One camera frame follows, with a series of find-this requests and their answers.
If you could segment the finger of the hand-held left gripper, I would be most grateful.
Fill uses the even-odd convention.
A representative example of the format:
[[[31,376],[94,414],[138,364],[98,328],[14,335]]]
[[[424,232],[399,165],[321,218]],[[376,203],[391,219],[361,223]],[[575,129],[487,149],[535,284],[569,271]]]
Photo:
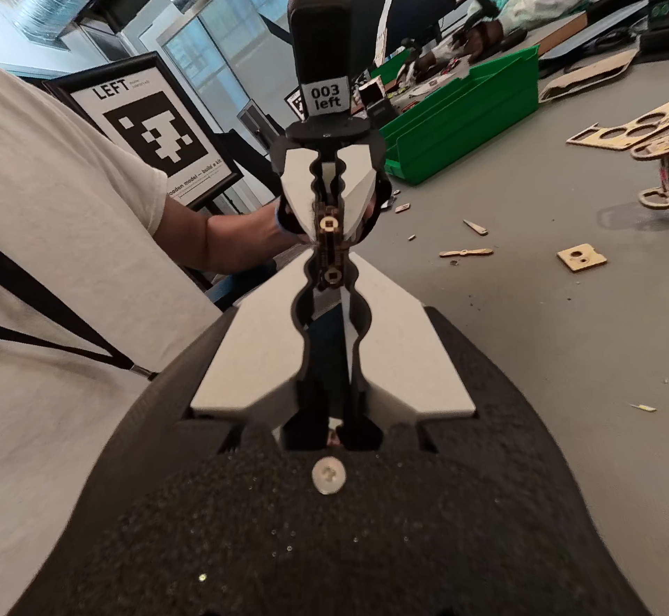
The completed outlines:
[[[289,149],[281,176],[283,195],[309,241],[316,241],[316,195],[313,188],[316,177],[312,169],[319,159],[318,151],[309,148]]]
[[[376,170],[370,148],[353,144],[337,151],[337,209],[344,244],[355,244],[371,222],[376,203]]]

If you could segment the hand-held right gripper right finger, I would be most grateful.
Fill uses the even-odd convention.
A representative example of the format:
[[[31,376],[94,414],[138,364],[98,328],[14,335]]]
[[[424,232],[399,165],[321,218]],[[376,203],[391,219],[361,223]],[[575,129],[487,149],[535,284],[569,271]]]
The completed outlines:
[[[476,406],[427,308],[360,255],[342,288],[348,373],[361,412],[379,428],[469,419]]]

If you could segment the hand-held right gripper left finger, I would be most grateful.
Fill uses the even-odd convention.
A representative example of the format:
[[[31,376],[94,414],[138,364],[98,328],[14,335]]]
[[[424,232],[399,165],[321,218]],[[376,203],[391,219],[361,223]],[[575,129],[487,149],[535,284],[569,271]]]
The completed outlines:
[[[283,428],[299,410],[313,286],[307,249],[238,305],[190,408],[196,417]]]

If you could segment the wooden radial engine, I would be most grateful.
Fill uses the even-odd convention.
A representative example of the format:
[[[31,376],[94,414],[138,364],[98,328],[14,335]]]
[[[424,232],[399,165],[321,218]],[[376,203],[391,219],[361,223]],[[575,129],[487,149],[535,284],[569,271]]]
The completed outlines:
[[[343,216],[338,207],[315,204],[317,288],[336,289],[344,277]]]

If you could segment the wooden biplane model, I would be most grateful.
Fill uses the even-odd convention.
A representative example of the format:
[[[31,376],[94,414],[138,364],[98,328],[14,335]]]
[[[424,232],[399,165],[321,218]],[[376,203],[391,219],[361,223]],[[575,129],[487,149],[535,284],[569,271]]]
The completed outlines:
[[[631,151],[631,157],[637,161],[659,162],[660,185],[648,188],[638,194],[638,202],[649,210],[668,210],[668,135],[648,143],[643,143]]]

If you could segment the person's left forearm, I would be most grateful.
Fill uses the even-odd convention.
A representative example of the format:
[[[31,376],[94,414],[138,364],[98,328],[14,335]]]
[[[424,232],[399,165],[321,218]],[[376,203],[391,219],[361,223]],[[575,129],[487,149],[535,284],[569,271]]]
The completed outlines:
[[[153,238],[178,265],[226,276],[254,268],[296,244],[280,228],[275,204],[245,215],[205,217],[170,197]]]

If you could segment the green plastic bin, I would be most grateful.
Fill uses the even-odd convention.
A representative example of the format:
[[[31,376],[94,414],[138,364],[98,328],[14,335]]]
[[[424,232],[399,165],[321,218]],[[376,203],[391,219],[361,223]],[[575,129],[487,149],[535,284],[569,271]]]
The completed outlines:
[[[386,173],[419,185],[534,113],[538,51],[535,45],[474,66],[382,127]]]

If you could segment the person's white t-shirt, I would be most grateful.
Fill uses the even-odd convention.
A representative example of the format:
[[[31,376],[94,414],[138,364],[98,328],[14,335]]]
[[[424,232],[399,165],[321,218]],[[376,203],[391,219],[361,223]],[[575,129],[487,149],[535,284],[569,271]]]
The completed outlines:
[[[1,72],[1,252],[140,367],[221,316],[155,243],[163,173]],[[1,341],[1,614],[39,572],[145,379]]]

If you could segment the framed marker sign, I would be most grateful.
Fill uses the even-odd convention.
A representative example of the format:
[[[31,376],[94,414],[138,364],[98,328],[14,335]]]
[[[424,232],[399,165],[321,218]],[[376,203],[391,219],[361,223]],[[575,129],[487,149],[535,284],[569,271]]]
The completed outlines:
[[[46,90],[120,148],[167,176],[167,193],[200,209],[243,179],[194,99],[157,52],[47,80]]]

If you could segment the square wooden plate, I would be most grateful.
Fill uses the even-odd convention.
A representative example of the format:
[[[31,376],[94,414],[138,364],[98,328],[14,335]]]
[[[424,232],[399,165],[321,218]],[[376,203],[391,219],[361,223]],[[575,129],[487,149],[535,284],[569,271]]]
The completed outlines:
[[[557,252],[556,256],[572,273],[597,268],[607,263],[607,258],[590,244],[566,248]]]

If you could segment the wooden sheet with round holes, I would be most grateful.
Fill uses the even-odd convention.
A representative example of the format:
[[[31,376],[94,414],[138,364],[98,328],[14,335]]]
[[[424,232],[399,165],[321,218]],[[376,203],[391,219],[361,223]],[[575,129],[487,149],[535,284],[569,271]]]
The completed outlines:
[[[609,151],[628,151],[668,131],[668,103],[626,124],[602,127],[594,124],[568,138],[566,143]]]

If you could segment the flat cardboard piece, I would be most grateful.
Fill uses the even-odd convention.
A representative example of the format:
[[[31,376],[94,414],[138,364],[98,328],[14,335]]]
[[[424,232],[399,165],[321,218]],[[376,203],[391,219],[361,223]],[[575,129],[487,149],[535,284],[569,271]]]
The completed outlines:
[[[547,103],[586,91],[622,77],[638,54],[638,49],[620,52],[588,66],[553,79],[539,94],[539,103]]]

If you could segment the black power station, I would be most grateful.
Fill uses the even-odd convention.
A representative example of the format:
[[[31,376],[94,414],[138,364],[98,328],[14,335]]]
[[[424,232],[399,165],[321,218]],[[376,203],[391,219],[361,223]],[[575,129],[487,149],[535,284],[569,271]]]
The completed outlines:
[[[668,60],[668,0],[648,0],[647,28],[640,34],[639,63]]]

